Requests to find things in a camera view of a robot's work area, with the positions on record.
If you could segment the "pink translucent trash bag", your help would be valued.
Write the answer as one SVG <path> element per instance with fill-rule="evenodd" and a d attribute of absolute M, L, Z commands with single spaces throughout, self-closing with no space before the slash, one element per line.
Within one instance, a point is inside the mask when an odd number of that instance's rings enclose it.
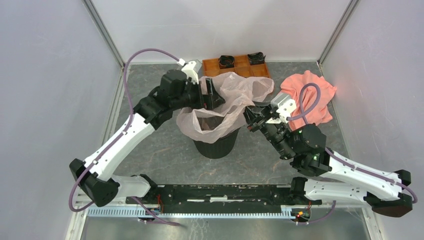
<path fill-rule="evenodd" d="M 244 110 L 254 102 L 263 102 L 274 91 L 268 77 L 242 77 L 234 72 L 212 78 L 212 83 L 225 103 L 209 109 L 185 107 L 176 116 L 179 130 L 194 141 L 215 143 L 246 124 Z"/>

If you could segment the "black plastic trash bin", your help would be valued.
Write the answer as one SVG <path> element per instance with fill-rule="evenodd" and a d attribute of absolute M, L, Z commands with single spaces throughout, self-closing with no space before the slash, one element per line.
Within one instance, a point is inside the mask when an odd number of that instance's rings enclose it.
<path fill-rule="evenodd" d="M 221 116 L 212 116 L 208 118 L 199 117 L 199 125 L 201 130 L 214 130 L 224 120 Z M 229 134 L 220 137 L 214 143 L 207 143 L 193 140 L 197 151 L 208 159 L 221 159 L 227 156 L 234 148 L 240 128 L 230 132 Z"/>

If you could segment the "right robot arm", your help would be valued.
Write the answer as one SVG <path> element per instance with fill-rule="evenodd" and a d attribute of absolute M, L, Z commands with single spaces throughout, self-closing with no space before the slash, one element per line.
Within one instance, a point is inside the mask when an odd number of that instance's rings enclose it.
<path fill-rule="evenodd" d="M 411 173 L 375 169 L 355 162 L 326 146 L 327 137 L 315 124 L 290 130 L 275 117 L 270 105 L 248 106 L 243 113 L 247 128 L 260 131 L 290 166 L 301 174 L 293 178 L 289 199 L 295 204 L 336 201 L 367 204 L 377 214 L 399 218 L 418 202 L 409 188 Z"/>

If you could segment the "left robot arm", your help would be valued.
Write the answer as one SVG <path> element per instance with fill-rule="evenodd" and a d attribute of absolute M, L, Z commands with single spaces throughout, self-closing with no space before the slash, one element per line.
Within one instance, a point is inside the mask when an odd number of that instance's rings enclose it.
<path fill-rule="evenodd" d="M 183 108 L 214 110 L 226 101 L 211 78 L 205 80 L 206 93 L 198 79 L 181 70 L 169 70 L 148 96 L 131 108 L 126 122 L 98 150 L 85 160 L 74 159 L 69 168 L 75 183 L 92 204 L 103 207 L 116 198 L 139 197 L 153 203 L 157 190 L 147 177 L 114 175 L 120 163 L 146 137 Z"/>

